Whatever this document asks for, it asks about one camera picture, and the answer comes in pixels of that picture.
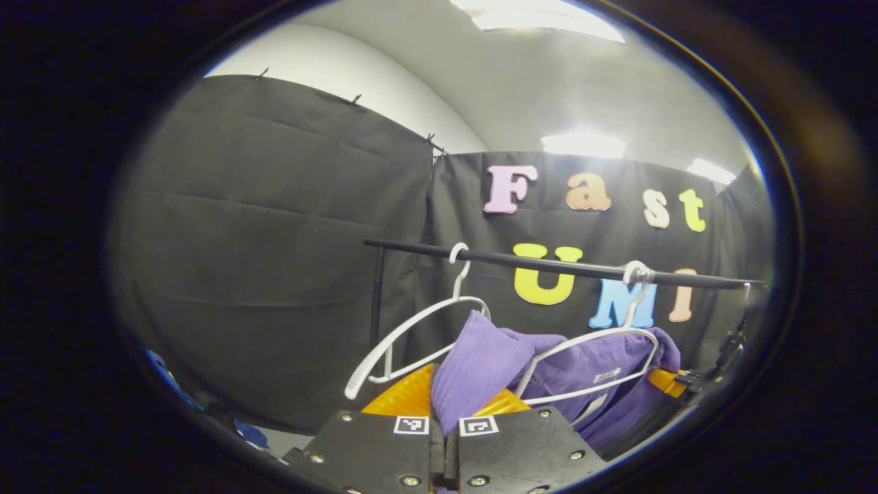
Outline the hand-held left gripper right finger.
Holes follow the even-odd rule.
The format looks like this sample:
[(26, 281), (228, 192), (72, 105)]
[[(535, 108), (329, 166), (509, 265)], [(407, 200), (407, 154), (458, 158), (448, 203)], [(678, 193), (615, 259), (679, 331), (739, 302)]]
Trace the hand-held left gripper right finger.
[(553, 407), (531, 408), (509, 390), (457, 420), (444, 450), (446, 493), (552, 493), (608, 462)]

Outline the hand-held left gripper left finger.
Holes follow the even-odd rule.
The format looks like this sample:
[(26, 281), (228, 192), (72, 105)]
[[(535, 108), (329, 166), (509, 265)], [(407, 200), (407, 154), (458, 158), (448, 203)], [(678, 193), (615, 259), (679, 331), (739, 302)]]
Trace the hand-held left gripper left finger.
[(307, 446), (283, 459), (333, 493), (434, 493), (446, 469), (442, 428), (433, 416), (435, 366), (421, 366), (360, 412), (330, 416)]

